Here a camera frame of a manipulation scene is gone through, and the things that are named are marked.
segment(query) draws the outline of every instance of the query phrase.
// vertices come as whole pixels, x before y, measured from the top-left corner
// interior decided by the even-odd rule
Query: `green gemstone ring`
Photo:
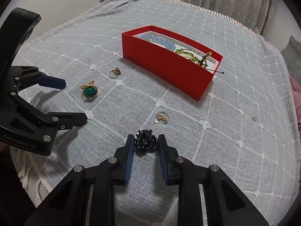
[[[93,99],[97,94],[97,87],[93,85],[94,81],[89,82],[88,84],[82,85],[80,88],[82,89],[82,95],[86,99]]]

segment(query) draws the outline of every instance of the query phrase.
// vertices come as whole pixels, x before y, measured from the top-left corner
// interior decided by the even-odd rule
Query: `small gold ring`
[[[82,95],[86,99],[93,99],[96,97],[98,89],[97,86],[93,85],[94,81],[89,82],[88,84],[82,85]]]
[[[116,77],[118,77],[119,75],[121,75],[121,71],[119,68],[115,68],[114,70],[110,71],[109,77],[114,79]]]

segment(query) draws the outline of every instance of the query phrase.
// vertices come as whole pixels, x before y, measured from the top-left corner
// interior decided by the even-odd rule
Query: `open box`
[[[176,49],[189,48],[199,55],[211,52],[212,55],[207,59],[207,69],[217,70],[223,56],[183,35],[153,25],[122,33],[125,59],[152,72],[199,101],[216,72],[209,71],[160,44],[140,38],[142,34],[147,33],[168,39],[175,44]]]

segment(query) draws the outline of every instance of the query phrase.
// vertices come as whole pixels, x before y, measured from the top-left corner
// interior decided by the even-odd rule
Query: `bed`
[[[122,58],[121,33],[146,25],[224,56],[219,69],[225,74],[215,75],[200,101]],[[88,116],[85,126],[57,135],[49,157],[11,148],[36,206],[75,165],[99,164],[141,129],[165,134],[197,165],[219,165],[270,225],[281,221],[298,194],[300,138],[284,59],[231,18],[174,0],[101,0],[24,44],[14,64],[38,66],[67,82],[62,91],[33,86],[19,92],[32,105],[44,113]],[[115,67],[122,71],[118,80],[109,77]],[[85,101],[80,86],[91,80],[98,97]],[[158,111],[169,114],[168,124],[153,122]],[[176,225],[177,187],[165,186],[156,153],[135,155],[129,185],[115,194],[116,225]]]

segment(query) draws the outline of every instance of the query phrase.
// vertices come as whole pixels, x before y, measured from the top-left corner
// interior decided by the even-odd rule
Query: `black rhinestone hair clip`
[[[154,151],[158,147],[158,140],[153,131],[150,130],[138,130],[135,138],[135,148],[140,151]]]

